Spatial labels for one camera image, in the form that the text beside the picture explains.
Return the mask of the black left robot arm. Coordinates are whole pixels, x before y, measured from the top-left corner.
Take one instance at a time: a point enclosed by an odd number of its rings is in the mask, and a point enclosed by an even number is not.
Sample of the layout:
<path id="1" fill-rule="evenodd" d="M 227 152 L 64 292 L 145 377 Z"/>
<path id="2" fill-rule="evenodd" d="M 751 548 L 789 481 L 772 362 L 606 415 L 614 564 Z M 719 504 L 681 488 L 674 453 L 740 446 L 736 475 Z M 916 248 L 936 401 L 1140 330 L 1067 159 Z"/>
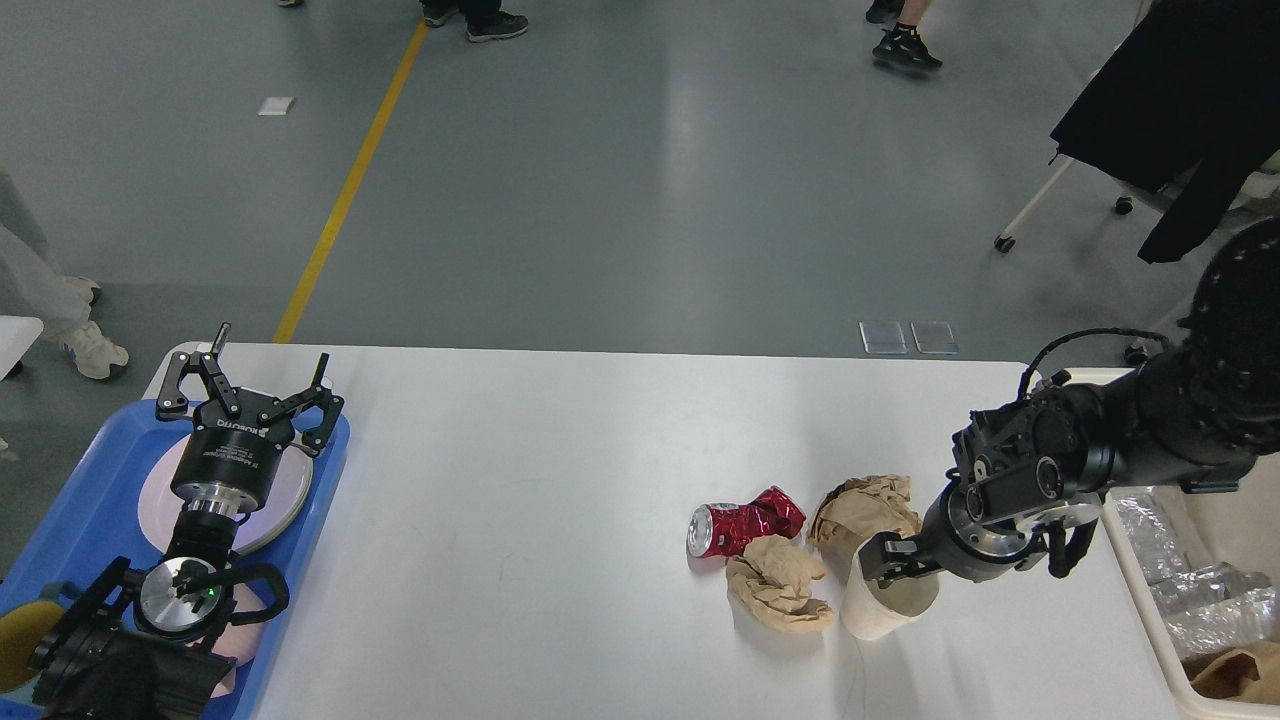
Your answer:
<path id="1" fill-rule="evenodd" d="M 3 584 L 3 715 L 244 719 L 349 441 L 324 384 L 236 387 L 175 350 L 114 413 Z"/>

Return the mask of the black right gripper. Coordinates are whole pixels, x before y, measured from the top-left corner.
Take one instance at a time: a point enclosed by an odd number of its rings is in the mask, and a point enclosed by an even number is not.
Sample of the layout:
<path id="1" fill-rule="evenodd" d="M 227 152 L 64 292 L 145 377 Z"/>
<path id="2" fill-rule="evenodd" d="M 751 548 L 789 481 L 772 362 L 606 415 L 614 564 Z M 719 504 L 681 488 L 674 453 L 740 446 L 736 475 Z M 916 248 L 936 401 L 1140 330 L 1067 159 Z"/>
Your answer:
<path id="1" fill-rule="evenodd" d="M 948 483 L 925 512 L 915 538 L 881 532 L 858 550 L 861 579 L 874 585 L 892 585 L 920 579 L 942 570 L 980 583 L 1011 570 L 1027 570 L 1047 555 L 1041 538 L 1009 529 L 991 529 L 973 520 L 965 489 Z"/>

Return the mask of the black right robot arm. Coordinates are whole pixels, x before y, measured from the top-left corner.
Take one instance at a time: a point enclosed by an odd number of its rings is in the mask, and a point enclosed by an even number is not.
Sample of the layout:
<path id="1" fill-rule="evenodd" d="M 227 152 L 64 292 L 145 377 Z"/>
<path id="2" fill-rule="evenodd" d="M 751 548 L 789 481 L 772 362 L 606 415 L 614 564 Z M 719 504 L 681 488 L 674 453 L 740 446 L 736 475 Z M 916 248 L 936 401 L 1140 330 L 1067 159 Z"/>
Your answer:
<path id="1" fill-rule="evenodd" d="M 948 483 L 920 530 L 881 532 L 855 578 L 882 589 L 950 573 L 987 582 L 1039 561 L 1065 578 L 1087 555 L 1107 493 L 1235 491 L 1277 452 L 1277 220 L 1254 223 L 1207 265 L 1187 337 L 1107 384 L 1024 375 L 1010 404 L 952 437 Z"/>

